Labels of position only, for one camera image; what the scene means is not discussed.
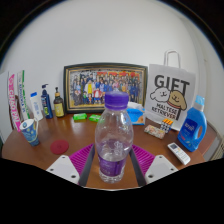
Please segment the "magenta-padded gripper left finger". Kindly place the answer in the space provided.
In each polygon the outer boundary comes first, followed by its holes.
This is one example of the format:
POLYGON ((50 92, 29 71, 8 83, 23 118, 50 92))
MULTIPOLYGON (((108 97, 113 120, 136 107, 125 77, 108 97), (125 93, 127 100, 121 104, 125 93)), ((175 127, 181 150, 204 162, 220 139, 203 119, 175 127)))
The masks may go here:
POLYGON ((94 145, 90 144, 70 156, 61 155, 47 171, 74 184, 85 187, 94 155, 94 145))

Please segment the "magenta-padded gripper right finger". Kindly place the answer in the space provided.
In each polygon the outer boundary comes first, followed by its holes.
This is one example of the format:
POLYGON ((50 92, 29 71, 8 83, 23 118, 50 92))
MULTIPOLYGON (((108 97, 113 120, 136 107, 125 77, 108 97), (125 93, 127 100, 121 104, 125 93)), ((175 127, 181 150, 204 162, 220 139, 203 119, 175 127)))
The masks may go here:
POLYGON ((129 155, 139 186, 145 186, 178 171, 165 156, 154 156, 136 145, 132 146, 129 155))

